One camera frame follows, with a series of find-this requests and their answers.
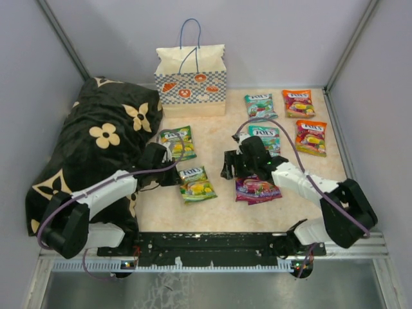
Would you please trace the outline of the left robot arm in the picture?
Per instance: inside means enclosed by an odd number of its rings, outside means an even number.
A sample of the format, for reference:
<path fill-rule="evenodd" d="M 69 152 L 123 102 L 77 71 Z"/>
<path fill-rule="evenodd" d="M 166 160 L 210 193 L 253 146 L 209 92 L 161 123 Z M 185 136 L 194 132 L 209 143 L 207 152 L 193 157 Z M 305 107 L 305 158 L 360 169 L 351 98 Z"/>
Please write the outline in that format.
<path fill-rule="evenodd" d="M 84 249 L 112 248 L 125 256 L 134 240 L 114 223 L 93 222 L 93 218 L 116 201 L 129 196 L 151 182 L 161 186 L 179 184 L 178 161 L 171 150 L 151 142 L 138 165 L 131 171 L 117 170 L 106 179 L 80 191 L 58 193 L 49 202 L 39 228 L 40 246 L 71 259 Z"/>

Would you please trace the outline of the green candy bag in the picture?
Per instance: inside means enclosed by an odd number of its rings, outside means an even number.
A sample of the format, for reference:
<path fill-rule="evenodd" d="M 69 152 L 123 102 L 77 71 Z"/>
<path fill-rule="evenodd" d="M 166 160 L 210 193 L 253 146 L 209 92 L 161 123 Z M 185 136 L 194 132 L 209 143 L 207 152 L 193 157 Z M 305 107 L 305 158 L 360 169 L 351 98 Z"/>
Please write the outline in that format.
<path fill-rule="evenodd" d="M 190 126 L 162 130 L 160 143 L 170 150 L 174 159 L 179 159 L 182 156 L 182 161 L 184 161 L 197 157 Z"/>
<path fill-rule="evenodd" d="M 182 181 L 180 193 L 186 204 L 218 197 L 204 166 L 184 169 L 178 174 Z"/>

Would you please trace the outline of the orange candy bag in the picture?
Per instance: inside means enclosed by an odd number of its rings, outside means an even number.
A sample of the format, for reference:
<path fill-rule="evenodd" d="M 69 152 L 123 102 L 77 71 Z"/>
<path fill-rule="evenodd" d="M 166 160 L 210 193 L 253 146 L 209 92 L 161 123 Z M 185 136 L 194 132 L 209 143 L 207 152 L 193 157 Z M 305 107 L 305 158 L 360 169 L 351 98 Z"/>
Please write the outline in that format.
<path fill-rule="evenodd" d="M 287 118 L 313 118 L 316 115 L 310 89 L 284 89 L 282 94 Z"/>
<path fill-rule="evenodd" d="M 303 153 L 326 157 L 326 127 L 325 122 L 298 120 L 295 148 Z"/>

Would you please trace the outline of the teal candy bag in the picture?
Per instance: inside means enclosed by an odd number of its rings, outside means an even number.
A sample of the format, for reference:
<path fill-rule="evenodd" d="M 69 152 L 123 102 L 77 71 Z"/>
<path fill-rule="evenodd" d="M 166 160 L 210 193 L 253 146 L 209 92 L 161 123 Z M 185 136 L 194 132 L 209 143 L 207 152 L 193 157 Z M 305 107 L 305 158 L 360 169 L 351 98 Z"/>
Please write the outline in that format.
<path fill-rule="evenodd" d="M 245 95 L 245 104 L 249 119 L 260 118 L 277 119 L 278 114 L 274 111 L 273 96 L 271 93 L 264 95 Z"/>
<path fill-rule="evenodd" d="M 265 149 L 271 157 L 281 154 L 281 143 L 279 130 L 275 127 L 249 126 L 248 133 L 250 136 L 258 136 L 263 142 Z"/>

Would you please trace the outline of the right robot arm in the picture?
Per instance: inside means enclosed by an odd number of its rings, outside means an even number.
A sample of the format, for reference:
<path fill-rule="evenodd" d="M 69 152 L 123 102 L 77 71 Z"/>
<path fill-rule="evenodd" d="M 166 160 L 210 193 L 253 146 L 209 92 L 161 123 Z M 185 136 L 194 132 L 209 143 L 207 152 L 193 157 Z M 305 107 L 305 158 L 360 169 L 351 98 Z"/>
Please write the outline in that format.
<path fill-rule="evenodd" d="M 350 248 L 378 223 L 371 204 L 360 185 L 348 178 L 337 182 L 297 167 L 282 156 L 270 156 L 258 136 L 233 135 L 236 150 L 226 151 L 221 177 L 256 175 L 276 187 L 288 189 L 318 206 L 321 217 L 301 220 L 290 228 L 288 249 L 303 254 L 315 243 L 332 241 L 341 248 Z"/>

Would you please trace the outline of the black floral pillow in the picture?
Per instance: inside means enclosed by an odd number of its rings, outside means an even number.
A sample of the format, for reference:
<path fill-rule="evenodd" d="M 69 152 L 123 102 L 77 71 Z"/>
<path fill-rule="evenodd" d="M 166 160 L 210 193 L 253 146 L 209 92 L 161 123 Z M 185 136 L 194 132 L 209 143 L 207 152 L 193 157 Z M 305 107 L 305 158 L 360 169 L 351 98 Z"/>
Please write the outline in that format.
<path fill-rule="evenodd" d="M 136 166 L 162 117 L 156 90 L 106 77 L 88 79 L 64 120 L 51 158 L 26 193 L 28 235 L 36 235 L 56 194 L 83 190 Z"/>

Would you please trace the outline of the checkered paper bag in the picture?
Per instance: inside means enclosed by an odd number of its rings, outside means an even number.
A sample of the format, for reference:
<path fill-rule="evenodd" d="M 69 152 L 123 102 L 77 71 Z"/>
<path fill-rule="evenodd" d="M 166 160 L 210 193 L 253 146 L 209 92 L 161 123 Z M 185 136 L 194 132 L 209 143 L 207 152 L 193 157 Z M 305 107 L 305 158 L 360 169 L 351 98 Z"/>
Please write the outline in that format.
<path fill-rule="evenodd" d="M 178 69 L 196 46 L 156 49 L 160 63 L 154 73 L 164 115 L 169 118 L 219 117 L 225 114 L 227 68 L 223 44 L 198 48 L 200 72 Z"/>

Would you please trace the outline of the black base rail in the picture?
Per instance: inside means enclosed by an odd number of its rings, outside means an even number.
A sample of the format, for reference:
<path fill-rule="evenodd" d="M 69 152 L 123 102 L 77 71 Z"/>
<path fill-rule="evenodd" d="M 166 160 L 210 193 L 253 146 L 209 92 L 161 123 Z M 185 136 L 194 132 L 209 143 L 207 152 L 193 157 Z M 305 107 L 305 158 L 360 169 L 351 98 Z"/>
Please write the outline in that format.
<path fill-rule="evenodd" d="M 97 255 L 137 258 L 141 267 L 265 267 L 309 249 L 291 232 L 141 232 L 130 244 L 99 248 Z"/>

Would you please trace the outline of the aluminium frame rail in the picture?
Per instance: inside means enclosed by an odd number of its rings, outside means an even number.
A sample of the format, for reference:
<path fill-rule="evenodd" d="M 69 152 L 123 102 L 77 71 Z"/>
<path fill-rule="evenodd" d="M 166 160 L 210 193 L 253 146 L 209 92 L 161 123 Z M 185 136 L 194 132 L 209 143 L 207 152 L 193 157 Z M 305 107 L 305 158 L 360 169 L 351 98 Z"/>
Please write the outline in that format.
<path fill-rule="evenodd" d="M 379 259 L 388 250 L 372 233 L 350 248 L 331 241 L 301 245 L 291 234 L 142 232 L 119 247 L 81 250 L 71 259 L 41 251 L 39 266 L 58 272 L 311 272 L 315 260 Z"/>

